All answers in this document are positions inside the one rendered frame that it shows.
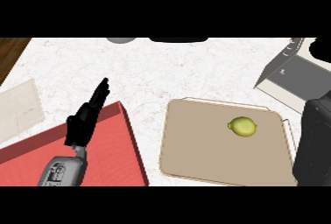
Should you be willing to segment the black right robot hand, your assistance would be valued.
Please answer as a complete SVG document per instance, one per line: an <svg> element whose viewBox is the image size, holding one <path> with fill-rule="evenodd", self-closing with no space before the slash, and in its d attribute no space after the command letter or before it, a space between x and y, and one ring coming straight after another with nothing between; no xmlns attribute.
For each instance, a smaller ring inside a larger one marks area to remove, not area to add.
<svg viewBox="0 0 331 224"><path fill-rule="evenodd" d="M305 104L293 174L299 186L331 186L331 90Z"/></svg>

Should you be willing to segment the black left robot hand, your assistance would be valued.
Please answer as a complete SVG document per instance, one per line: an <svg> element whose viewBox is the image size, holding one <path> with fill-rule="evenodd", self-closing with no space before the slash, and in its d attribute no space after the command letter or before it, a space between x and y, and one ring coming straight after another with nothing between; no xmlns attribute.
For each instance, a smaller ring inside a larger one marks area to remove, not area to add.
<svg viewBox="0 0 331 224"><path fill-rule="evenodd" d="M89 145L108 95L110 79L105 78L98 84L89 102L83 103L77 113L67 118L67 146Z"/></svg>

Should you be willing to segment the red tray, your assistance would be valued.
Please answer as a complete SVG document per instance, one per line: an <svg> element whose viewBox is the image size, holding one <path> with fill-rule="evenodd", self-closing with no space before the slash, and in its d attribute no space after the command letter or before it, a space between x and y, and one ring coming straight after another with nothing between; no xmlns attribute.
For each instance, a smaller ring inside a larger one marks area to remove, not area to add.
<svg viewBox="0 0 331 224"><path fill-rule="evenodd" d="M71 157L65 146L68 126L55 128L0 149L0 186L36 186L48 162ZM88 145L85 186L147 186L150 184L141 152L123 105L110 104L99 113Z"/></svg>

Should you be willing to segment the tan tray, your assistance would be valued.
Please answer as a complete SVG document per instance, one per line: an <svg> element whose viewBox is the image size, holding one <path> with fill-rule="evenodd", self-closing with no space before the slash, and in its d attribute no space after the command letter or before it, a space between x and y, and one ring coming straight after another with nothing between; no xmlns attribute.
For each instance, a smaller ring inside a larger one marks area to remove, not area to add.
<svg viewBox="0 0 331 224"><path fill-rule="evenodd" d="M234 118L253 119L256 133L229 129ZM193 98L170 101L160 170L173 177L238 186L294 186L290 122L266 108Z"/></svg>

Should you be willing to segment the yellow-green lime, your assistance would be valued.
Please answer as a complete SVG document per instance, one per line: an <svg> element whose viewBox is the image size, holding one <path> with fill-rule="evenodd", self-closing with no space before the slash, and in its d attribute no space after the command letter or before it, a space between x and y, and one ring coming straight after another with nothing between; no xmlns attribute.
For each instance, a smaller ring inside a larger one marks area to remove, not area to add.
<svg viewBox="0 0 331 224"><path fill-rule="evenodd" d="M258 125L255 120L246 116L237 117L228 123L228 129L240 136L250 137L256 133Z"/></svg>

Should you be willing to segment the grey round object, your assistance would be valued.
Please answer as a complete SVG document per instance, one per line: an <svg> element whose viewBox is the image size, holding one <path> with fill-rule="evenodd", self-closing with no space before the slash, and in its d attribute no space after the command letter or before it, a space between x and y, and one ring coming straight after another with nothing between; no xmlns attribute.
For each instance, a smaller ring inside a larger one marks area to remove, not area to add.
<svg viewBox="0 0 331 224"><path fill-rule="evenodd" d="M136 38L107 38L107 40L114 44L127 44L132 42Z"/></svg>

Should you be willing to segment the black rounded object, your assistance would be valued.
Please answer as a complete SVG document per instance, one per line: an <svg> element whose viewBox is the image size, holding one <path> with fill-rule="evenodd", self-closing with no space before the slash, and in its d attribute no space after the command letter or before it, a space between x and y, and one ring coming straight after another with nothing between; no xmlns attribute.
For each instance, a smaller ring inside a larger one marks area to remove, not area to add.
<svg viewBox="0 0 331 224"><path fill-rule="evenodd" d="M331 63L331 38L317 38L309 46L309 52L318 60Z"/></svg>

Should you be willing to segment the black flat object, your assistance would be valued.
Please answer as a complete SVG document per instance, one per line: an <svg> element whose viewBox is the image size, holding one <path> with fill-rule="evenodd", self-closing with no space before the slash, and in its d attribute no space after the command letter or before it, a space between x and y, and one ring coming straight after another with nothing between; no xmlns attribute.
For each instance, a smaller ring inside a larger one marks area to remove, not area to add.
<svg viewBox="0 0 331 224"><path fill-rule="evenodd" d="M209 38L150 38L154 42L161 43L197 43L204 42Z"/></svg>

